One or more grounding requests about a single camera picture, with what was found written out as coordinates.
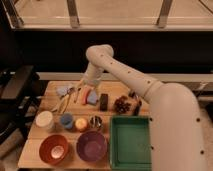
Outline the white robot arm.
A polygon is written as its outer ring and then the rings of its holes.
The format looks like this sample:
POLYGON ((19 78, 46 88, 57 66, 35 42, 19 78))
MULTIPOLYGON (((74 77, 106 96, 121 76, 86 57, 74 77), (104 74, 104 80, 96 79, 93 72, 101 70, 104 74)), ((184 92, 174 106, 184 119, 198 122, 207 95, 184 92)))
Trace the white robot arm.
POLYGON ((82 78, 96 86, 108 71, 149 104, 152 171, 208 171, 201 111, 196 96, 179 83, 163 83, 114 59, 110 45, 86 50, 82 78))

